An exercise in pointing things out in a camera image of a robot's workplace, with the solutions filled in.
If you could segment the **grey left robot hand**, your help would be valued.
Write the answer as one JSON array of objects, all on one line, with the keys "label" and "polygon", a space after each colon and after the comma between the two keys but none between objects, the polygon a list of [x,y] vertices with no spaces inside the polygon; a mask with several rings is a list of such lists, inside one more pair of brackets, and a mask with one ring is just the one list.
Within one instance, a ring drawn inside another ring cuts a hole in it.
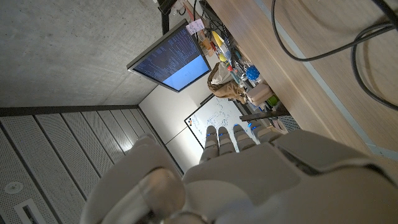
[{"label": "grey left robot hand", "polygon": [[82,223],[396,223],[397,179],[321,135],[209,126],[180,175],[151,134],[97,183]]}]

